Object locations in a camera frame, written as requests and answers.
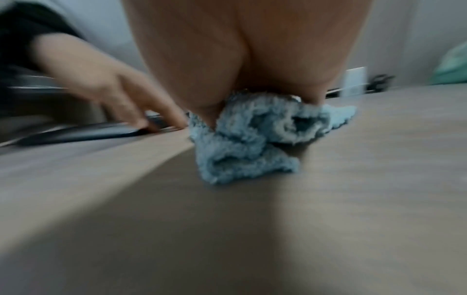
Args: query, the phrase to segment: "blue towel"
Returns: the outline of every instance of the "blue towel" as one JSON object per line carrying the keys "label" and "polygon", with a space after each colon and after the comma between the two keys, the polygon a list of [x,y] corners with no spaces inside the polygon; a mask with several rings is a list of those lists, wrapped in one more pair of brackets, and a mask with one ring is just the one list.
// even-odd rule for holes
{"label": "blue towel", "polygon": [[354,106],[315,107],[293,96],[238,93],[227,102],[216,131],[190,114],[190,136],[201,177],[211,184],[254,178],[273,171],[297,172],[299,160],[274,143],[295,145],[346,124]]}

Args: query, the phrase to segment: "skin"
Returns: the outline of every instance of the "skin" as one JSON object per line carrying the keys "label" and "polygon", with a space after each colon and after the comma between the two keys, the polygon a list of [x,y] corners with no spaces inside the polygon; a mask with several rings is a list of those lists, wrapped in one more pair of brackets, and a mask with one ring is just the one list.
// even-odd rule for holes
{"label": "skin", "polygon": [[144,111],[160,113],[178,128],[187,125],[182,110],[145,74],[67,34],[45,34],[30,46],[41,69],[77,97],[107,106],[117,119],[157,132]]}
{"label": "skin", "polygon": [[371,0],[123,0],[149,68],[179,105],[214,127],[234,90],[320,105]]}

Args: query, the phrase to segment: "desk surface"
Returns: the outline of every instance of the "desk surface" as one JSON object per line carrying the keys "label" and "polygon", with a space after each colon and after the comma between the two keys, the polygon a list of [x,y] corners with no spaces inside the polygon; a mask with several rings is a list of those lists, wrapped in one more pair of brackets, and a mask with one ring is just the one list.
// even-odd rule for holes
{"label": "desk surface", "polygon": [[330,102],[300,173],[227,186],[186,131],[4,150],[2,294],[467,294],[467,86]]}

